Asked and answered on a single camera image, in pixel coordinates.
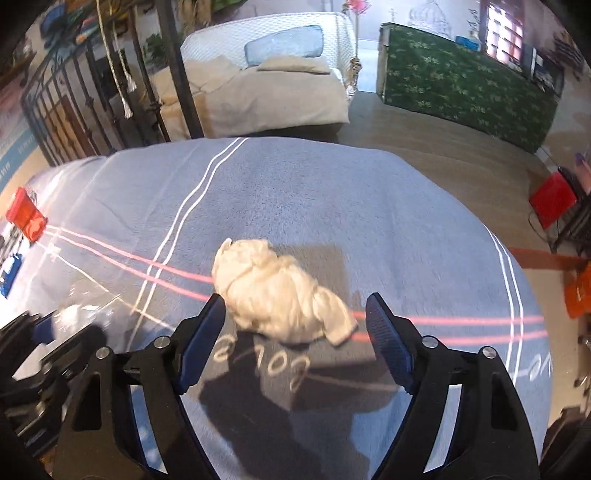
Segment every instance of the black cable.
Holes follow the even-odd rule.
[[[540,239],[541,239],[541,240],[543,240],[544,242],[548,243],[548,242],[549,242],[549,240],[548,240],[548,236],[542,236],[542,235],[540,235],[540,233],[539,233],[539,232],[538,232],[538,231],[535,229],[535,226],[533,225],[533,223],[531,223],[531,215],[532,215],[533,213],[535,213],[535,212],[532,210],[532,211],[530,212],[530,214],[528,215],[528,217],[527,217],[527,221],[529,222],[529,224],[530,224],[530,227],[531,227],[531,229],[534,231],[534,233],[535,233],[535,234],[536,234],[538,237],[540,237]]]

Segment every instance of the metal screw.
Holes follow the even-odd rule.
[[[482,349],[482,355],[487,358],[494,358],[496,357],[496,350],[491,346],[486,346]]]
[[[37,405],[35,405],[35,413],[37,413],[38,417],[43,415],[44,411],[45,411],[45,402],[40,401]]]
[[[96,351],[96,357],[99,360],[102,360],[103,358],[107,358],[110,354],[111,350],[109,350],[107,347],[101,347]]]
[[[162,336],[162,337],[158,337],[158,338],[156,338],[156,340],[154,340],[154,346],[156,348],[165,348],[168,345],[170,345],[170,337]]]
[[[439,345],[439,342],[435,337],[427,335],[426,337],[423,337],[423,345],[427,348],[435,348],[437,345]]]

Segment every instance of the orange object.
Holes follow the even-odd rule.
[[[564,289],[564,302],[572,319],[591,312],[591,264]]]
[[[6,212],[6,220],[13,223],[31,243],[39,239],[47,225],[47,218],[41,214],[22,187],[17,188],[13,195],[12,203]]]

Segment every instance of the red box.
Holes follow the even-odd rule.
[[[17,188],[12,198],[6,212],[6,220],[13,223],[31,243],[39,240],[47,225],[47,218],[41,214],[22,187]]]
[[[562,217],[577,201],[573,189],[559,171],[555,171],[530,197],[530,205],[544,230]]]

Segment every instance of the red container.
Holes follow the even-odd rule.
[[[591,264],[564,289],[564,302],[572,319],[591,313]]]
[[[37,210],[22,187],[17,188],[13,195],[12,203],[6,212],[6,220],[13,223],[31,243],[39,239],[47,225],[47,218]]]
[[[530,197],[530,205],[544,230],[575,203],[577,196],[559,171],[555,171]]]

